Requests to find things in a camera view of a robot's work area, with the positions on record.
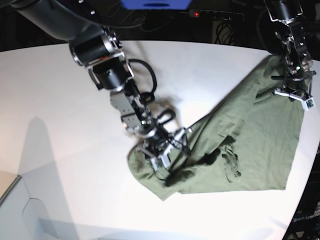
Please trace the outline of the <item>green t-shirt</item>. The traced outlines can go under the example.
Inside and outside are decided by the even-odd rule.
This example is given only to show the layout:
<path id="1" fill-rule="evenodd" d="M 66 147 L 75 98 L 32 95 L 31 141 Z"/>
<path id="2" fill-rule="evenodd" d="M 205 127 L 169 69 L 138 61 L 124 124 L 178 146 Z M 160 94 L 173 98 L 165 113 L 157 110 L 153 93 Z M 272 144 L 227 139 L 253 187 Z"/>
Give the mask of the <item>green t-shirt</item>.
<path id="1" fill-rule="evenodd" d="M 279 57 L 266 57 L 191 126 L 190 155 L 174 149 L 171 166 L 154 170 L 134 148 L 133 177 L 161 200 L 175 193 L 284 190 L 305 114 L 299 102 L 274 94 L 279 83 L 272 76 L 284 73 Z"/>

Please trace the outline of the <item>black power strip red light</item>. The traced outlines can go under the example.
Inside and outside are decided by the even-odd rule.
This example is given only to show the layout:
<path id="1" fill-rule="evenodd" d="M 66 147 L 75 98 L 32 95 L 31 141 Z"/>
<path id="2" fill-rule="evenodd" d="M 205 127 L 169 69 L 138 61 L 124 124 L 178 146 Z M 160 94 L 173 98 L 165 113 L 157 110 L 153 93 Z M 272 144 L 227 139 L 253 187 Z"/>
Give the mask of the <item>black power strip red light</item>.
<path id="1" fill-rule="evenodd" d="M 243 13 L 230 12 L 230 11 L 191 9 L 188 11 L 188 14 L 192 18 L 208 18 L 212 20 L 243 21 L 245 19 L 245 16 Z"/>

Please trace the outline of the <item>blue box at top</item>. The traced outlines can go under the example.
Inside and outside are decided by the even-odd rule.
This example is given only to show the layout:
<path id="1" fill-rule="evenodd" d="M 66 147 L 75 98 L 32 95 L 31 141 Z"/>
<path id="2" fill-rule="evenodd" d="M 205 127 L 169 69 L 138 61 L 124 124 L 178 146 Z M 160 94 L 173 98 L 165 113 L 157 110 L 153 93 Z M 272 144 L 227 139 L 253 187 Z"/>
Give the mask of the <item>blue box at top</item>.
<path id="1" fill-rule="evenodd" d="M 121 0 L 128 10 L 185 10 L 191 0 Z"/>

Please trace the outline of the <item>grey panel at corner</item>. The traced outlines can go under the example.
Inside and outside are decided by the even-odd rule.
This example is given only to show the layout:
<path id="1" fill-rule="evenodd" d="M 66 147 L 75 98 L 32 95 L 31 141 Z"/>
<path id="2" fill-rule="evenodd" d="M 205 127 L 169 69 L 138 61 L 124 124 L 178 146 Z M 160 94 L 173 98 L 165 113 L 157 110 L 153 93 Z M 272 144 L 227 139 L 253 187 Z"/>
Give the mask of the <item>grey panel at corner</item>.
<path id="1" fill-rule="evenodd" d="M 20 176 L 0 198 L 0 238 L 2 240 L 47 239 Z"/>

